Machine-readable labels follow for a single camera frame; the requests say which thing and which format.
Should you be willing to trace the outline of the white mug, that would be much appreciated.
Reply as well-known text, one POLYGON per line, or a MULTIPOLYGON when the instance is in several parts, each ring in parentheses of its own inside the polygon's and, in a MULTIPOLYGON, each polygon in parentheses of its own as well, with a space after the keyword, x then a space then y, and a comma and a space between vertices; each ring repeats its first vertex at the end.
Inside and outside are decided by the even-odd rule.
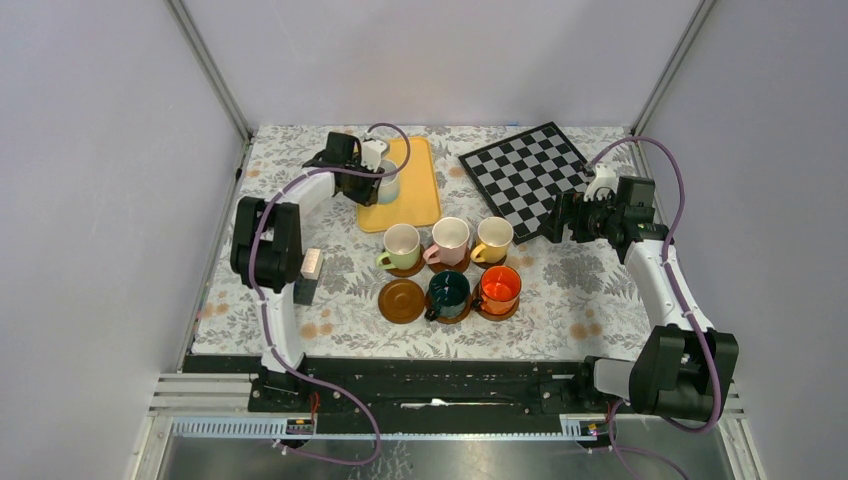
MULTIPOLYGON (((382 160, 380 163, 380 167, 384 170, 385 173, 393 172, 398 168, 398 166, 393 161, 388 159, 382 160)), ((378 188, 377 203, 379 205, 390 204, 398 199, 399 193, 400 180, 398 174, 382 177, 378 188)))

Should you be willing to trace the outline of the yellow plastic tray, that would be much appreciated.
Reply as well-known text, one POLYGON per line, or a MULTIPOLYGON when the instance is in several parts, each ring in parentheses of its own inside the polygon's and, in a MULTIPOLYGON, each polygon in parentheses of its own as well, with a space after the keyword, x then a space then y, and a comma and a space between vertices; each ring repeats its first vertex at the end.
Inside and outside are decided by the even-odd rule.
POLYGON ((411 157, 400 173, 398 198, 386 205, 357 207, 357 224, 363 232, 382 232, 399 223, 425 227, 442 217, 430 143, 420 136, 410 142, 411 157))

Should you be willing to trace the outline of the pink mug back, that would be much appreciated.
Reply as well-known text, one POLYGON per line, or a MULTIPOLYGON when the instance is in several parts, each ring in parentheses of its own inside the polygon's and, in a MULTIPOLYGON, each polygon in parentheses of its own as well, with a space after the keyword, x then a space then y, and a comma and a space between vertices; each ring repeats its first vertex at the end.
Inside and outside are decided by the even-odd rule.
POLYGON ((421 258, 419 232, 409 224, 389 227, 383 236, 383 247, 376 259, 376 266, 383 270, 409 270, 421 258))

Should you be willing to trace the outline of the pink mug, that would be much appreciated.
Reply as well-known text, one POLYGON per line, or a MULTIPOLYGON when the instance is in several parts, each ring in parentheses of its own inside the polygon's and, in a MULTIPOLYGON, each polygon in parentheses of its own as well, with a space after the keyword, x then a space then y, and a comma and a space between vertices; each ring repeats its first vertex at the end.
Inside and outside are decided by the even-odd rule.
POLYGON ((383 270, 409 270, 421 258, 419 232, 409 224, 389 227, 383 236, 383 247, 376 259, 376 266, 383 270))
POLYGON ((432 245, 423 253, 426 264, 454 266, 461 263, 468 250, 469 225, 457 217, 444 217, 432 227, 432 245))

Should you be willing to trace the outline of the black and white chessboard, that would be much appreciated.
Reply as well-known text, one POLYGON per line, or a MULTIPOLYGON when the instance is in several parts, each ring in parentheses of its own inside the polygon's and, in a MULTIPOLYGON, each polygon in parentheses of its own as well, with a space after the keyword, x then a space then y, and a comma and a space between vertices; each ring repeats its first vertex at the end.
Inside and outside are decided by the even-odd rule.
POLYGON ((519 245, 542 236, 563 240, 563 196, 589 183, 586 158, 553 122, 458 156, 491 211, 506 219, 519 245))

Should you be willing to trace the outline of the pink mug front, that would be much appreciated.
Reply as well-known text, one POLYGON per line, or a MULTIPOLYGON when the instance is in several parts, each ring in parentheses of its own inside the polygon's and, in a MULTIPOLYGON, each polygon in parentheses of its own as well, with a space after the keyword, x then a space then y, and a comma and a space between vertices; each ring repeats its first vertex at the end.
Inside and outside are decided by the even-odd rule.
POLYGON ((423 253, 426 264, 454 266, 461 263, 468 250, 469 225, 457 217, 444 217, 432 227, 432 245, 423 253))

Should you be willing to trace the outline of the cream yellow mug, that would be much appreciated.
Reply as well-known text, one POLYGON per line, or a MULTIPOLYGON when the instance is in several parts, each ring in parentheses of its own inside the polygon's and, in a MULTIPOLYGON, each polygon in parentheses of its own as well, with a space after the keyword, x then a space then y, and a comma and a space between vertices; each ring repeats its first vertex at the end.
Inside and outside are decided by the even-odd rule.
POLYGON ((496 264, 504 260, 513 240, 513 227, 501 217, 488 217, 477 228, 477 242, 471 252, 474 263, 496 264))

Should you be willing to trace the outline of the orange cup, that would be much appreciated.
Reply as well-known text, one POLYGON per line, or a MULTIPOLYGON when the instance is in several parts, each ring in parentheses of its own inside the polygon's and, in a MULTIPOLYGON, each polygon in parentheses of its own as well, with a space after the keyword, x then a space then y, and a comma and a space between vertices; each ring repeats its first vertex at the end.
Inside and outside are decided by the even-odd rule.
POLYGON ((522 280, 516 270, 508 266, 495 266, 487 269, 475 290, 472 306, 482 305, 493 314, 508 311, 520 301, 522 280))

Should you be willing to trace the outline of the dark walnut wooden coaster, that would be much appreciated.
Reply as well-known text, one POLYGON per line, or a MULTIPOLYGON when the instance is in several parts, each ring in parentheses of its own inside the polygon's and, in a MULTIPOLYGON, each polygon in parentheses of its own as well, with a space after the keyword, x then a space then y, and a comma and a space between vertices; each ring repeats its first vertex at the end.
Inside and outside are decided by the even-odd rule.
POLYGON ((489 268, 492 268, 492 267, 495 267, 495 266, 503 266, 506 263, 507 259, 508 259, 508 256, 505 255, 496 262, 485 262, 485 261, 476 262, 476 261, 473 261, 472 264, 481 268, 481 269, 489 269, 489 268))

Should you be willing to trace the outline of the dark green mug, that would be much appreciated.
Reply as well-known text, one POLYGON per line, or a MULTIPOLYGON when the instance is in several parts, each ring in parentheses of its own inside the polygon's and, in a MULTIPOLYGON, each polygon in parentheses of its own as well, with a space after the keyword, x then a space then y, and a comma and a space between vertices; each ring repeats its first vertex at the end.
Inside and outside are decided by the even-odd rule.
POLYGON ((437 317, 454 317, 462 311, 471 289, 463 273, 443 271, 431 278, 427 293, 432 296, 437 317))

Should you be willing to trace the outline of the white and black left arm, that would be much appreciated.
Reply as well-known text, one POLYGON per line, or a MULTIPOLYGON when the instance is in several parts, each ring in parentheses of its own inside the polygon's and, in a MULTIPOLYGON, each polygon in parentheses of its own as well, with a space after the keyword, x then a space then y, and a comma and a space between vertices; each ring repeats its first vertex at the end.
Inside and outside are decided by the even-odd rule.
POLYGON ((305 356, 294 312, 297 282, 304 277, 302 220, 338 194, 362 206, 376 204, 389 172, 381 166, 389 150, 383 140, 331 132, 324 149, 271 198, 245 196, 237 203, 230 267, 255 297, 265 342, 262 366, 286 373, 271 392, 285 410, 304 407, 311 388, 307 380, 289 373, 305 356))

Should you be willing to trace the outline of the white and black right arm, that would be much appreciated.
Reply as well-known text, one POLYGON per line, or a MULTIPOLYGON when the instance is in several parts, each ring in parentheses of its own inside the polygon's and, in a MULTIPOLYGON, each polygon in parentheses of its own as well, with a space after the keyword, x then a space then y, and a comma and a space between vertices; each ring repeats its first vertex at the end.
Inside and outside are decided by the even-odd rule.
POLYGON ((652 180, 632 176, 616 186, 592 182, 585 192, 557 194, 544 222, 545 236, 556 243, 607 241, 635 281, 652 326, 634 361, 587 357, 573 396, 589 412, 615 397, 638 414, 704 432, 723 412, 739 345, 696 305, 671 230, 654 220, 654 190, 652 180))

